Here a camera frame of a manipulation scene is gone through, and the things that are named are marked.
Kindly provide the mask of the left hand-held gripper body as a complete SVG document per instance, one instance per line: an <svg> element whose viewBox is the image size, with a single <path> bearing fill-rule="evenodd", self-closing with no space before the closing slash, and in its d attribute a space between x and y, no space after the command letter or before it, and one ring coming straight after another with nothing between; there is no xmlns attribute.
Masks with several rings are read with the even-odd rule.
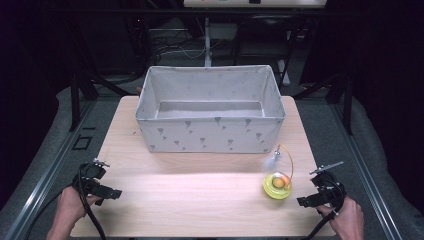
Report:
<svg viewBox="0 0 424 240"><path fill-rule="evenodd" d="M101 206L107 196L106 187L99 182L106 173L104 167L105 164L97 159L93 162L82 163L72 180L72 187L84 197L89 195L100 197L100 200L95 202L97 206Z"/></svg>

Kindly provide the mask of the person's right hand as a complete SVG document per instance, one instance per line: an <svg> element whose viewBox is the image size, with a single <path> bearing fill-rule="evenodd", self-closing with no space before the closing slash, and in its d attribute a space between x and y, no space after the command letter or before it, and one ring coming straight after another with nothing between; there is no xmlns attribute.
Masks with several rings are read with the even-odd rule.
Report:
<svg viewBox="0 0 424 240"><path fill-rule="evenodd" d="M329 220L341 240L364 240L364 214L361 206L346 196L338 214Z"/></svg>

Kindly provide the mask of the black chair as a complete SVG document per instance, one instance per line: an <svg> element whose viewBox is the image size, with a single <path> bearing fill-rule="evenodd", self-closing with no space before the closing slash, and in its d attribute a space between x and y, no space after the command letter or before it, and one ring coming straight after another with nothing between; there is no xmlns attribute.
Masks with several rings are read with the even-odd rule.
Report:
<svg viewBox="0 0 424 240"><path fill-rule="evenodd" d="M236 65L242 58L274 59L275 73L280 76L278 86L291 84L288 66L303 20L293 15L259 15L238 24L231 55Z"/></svg>

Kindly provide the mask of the white metal pole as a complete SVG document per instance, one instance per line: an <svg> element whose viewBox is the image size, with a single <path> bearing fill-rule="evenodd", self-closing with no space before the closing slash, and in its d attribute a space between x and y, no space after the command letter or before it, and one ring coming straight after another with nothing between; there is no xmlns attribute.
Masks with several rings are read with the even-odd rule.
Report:
<svg viewBox="0 0 424 240"><path fill-rule="evenodd" d="M205 67L212 66L211 57L211 39L210 39L210 22L209 18L205 18L204 22L204 38L205 38Z"/></svg>

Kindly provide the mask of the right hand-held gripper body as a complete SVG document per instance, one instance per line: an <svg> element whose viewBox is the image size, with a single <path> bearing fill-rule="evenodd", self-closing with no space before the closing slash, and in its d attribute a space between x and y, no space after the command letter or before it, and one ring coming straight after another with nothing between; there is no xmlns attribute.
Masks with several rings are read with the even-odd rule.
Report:
<svg viewBox="0 0 424 240"><path fill-rule="evenodd" d="M311 172L311 174L315 174L311 182L318 190L317 194L310 196L309 202L312 207L329 204L335 211L341 209L346 191L344 185L338 182L335 175L330 172L331 168L341 164L343 161L326 166L321 165Z"/></svg>

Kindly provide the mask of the yellow round cat toy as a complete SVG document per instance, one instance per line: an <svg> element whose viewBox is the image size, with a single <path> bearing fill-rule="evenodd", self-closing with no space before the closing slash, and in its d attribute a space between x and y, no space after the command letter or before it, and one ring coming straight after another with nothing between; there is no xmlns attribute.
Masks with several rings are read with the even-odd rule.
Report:
<svg viewBox="0 0 424 240"><path fill-rule="evenodd" d="M279 161L283 156L281 153L282 150L285 151L289 159L289 174L286 174L279 165ZM265 177L262 181L262 186L265 193L273 199L286 199L293 189L292 178L294 174L294 161L288 148L283 144L279 144L273 156L264 161L263 167L265 170Z"/></svg>

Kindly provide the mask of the black metal stand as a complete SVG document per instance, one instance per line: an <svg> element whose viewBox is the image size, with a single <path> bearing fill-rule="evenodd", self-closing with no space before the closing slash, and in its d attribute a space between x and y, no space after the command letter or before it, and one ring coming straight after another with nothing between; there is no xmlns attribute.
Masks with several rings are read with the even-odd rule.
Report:
<svg viewBox="0 0 424 240"><path fill-rule="evenodd" d="M328 104L338 104L341 97L344 97L343 111L342 111L342 125L349 135L352 135L351 117L352 117L352 103L353 103L353 79L347 73L337 73L322 82L315 83L311 87L303 90L302 92L293 96L294 99L299 100L306 98L312 93L317 92L319 89L330 86L325 100Z"/></svg>
<svg viewBox="0 0 424 240"><path fill-rule="evenodd" d="M72 132L76 129L80 122L81 111L80 111L80 96L82 93L89 101L95 101L99 94L94 87L93 77L83 72L81 75L74 74L71 78L71 110L72 110L72 123L69 131Z"/></svg>

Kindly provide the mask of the grey printed fabric storage box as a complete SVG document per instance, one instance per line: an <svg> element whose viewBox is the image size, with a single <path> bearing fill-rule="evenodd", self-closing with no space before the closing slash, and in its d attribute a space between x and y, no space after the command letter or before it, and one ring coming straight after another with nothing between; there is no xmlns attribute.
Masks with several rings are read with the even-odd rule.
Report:
<svg viewBox="0 0 424 240"><path fill-rule="evenodd" d="M153 66L135 113L152 152L268 153L285 117L268 65Z"/></svg>

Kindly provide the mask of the person's left hand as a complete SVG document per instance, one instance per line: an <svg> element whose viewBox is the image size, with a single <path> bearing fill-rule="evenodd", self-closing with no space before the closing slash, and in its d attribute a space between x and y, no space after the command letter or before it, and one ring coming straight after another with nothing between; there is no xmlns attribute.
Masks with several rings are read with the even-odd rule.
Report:
<svg viewBox="0 0 424 240"><path fill-rule="evenodd" d="M73 187L66 187L60 194L53 226L67 235L76 222L86 215L80 194Z"/></svg>

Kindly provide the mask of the aluminium floor rail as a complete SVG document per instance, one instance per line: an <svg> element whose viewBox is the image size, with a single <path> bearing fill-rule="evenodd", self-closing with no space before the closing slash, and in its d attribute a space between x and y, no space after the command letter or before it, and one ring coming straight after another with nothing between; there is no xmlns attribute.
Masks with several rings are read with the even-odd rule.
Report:
<svg viewBox="0 0 424 240"><path fill-rule="evenodd" d="M399 232L396 223L387 207L386 201L383 199L376 182L366 165L365 159L359 149L359 146L353 135L350 135L342 120L342 112L337 105L329 106L333 116L335 117L336 124L342 135L347 142L349 149L353 155L353 164L358 172L361 183L367 193L368 199L372 208L380 222L380 225L385 233L387 240L404 240Z"/></svg>
<svg viewBox="0 0 424 240"><path fill-rule="evenodd" d="M55 211L53 196L68 185L80 164L97 157L116 105L83 104L82 117L71 129L70 107L59 107L23 180L0 211L0 240L43 240Z"/></svg>

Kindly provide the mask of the black horizontal metal bar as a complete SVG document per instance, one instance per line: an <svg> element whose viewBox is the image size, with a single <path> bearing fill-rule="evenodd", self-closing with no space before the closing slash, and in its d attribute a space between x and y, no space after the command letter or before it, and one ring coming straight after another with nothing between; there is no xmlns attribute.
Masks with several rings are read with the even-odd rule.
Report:
<svg viewBox="0 0 424 240"><path fill-rule="evenodd" d="M298 15L305 17L347 17L355 15L352 12L330 12L330 11L250 11L250 10L220 10L220 9L117 9L117 10L90 10L90 9L48 9L52 13L60 14L102 14L102 15L125 15L125 16L182 16L182 17L242 17L254 15Z"/></svg>

